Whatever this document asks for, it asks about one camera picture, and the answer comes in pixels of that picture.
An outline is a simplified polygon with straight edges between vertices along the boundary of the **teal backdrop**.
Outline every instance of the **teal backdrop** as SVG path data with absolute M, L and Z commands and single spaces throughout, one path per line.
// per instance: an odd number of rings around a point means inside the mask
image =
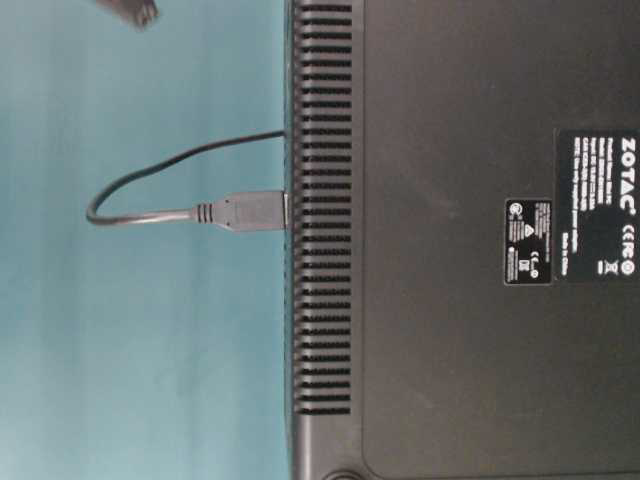
M 0 8 L 0 478 L 284 479 L 283 234 L 97 229 L 108 181 L 283 125 L 283 0 Z M 202 155 L 106 212 L 282 188 L 272 140 Z

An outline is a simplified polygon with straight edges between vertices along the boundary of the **black object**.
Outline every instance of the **black object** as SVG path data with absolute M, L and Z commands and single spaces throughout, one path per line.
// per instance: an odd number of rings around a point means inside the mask
M 145 28 L 159 15 L 158 8 L 153 0 L 96 1 L 137 28 Z
M 638 282 L 504 270 L 509 200 L 552 202 L 561 254 L 563 135 L 640 128 L 640 2 L 287 13 L 293 477 L 640 478 Z

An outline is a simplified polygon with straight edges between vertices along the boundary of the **weee symbol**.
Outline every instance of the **weee symbol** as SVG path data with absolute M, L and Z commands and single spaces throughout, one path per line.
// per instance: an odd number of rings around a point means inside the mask
M 606 260 L 600 260 L 598 262 L 598 274 L 604 275 L 615 275 L 618 276 L 620 274 L 620 262 L 616 260 L 615 262 L 607 262 Z

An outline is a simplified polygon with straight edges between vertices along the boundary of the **cable connector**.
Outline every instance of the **cable connector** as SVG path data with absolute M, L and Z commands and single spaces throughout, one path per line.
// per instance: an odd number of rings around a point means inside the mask
M 87 220 L 99 227 L 196 221 L 219 225 L 234 232 L 281 230 L 288 223 L 287 195 L 282 191 L 234 193 L 217 202 L 200 204 L 188 210 L 103 216 L 98 214 L 98 209 L 113 193 L 125 185 L 166 170 L 200 153 L 282 136 L 284 136 L 284 131 L 279 130 L 208 143 L 171 157 L 164 162 L 129 173 L 111 182 L 96 195 L 87 207 Z
M 232 232 L 257 232 L 285 228 L 285 195 L 282 191 L 233 193 L 214 203 L 191 210 L 198 223 L 218 225 Z

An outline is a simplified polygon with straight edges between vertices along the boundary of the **cable strain relief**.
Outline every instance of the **cable strain relief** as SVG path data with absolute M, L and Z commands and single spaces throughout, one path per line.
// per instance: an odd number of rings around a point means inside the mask
M 213 203 L 199 203 L 196 206 L 196 221 L 202 224 L 216 223 L 213 219 Z

